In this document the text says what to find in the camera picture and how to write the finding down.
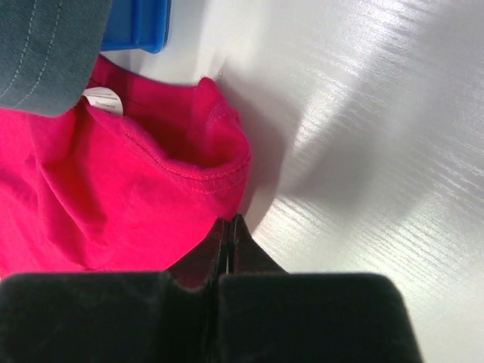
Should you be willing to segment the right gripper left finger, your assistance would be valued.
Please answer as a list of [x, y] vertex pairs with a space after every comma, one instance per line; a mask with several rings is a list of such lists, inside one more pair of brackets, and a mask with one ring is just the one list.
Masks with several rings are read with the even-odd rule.
[[215, 362], [229, 224], [165, 271], [18, 274], [1, 284], [3, 362]]

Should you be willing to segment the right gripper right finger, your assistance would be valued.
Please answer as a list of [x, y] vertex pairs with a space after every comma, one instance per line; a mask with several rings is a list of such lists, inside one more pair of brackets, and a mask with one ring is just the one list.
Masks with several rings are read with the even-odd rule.
[[289, 273], [252, 238], [242, 216], [228, 227], [219, 279], [223, 362], [420, 362], [404, 300], [372, 273]]

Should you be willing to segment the magenta t shirt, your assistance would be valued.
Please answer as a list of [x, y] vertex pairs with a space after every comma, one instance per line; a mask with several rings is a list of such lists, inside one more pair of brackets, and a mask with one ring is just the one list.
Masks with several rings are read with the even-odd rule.
[[50, 118], [1, 112], [1, 276], [158, 271], [232, 219], [250, 143], [209, 78], [159, 83], [100, 57], [87, 98]]

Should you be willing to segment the blue plastic bin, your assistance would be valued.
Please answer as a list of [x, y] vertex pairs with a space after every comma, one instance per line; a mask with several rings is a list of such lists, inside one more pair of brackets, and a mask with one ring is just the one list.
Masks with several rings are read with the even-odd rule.
[[160, 52], [168, 39], [170, 12], [170, 0], [113, 1], [101, 51]]

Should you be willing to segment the grey crumpled t shirt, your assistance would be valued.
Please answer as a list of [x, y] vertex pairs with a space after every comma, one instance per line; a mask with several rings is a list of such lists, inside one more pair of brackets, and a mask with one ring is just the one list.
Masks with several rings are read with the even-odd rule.
[[101, 49], [110, 1], [1, 3], [1, 107], [42, 116], [72, 108]]

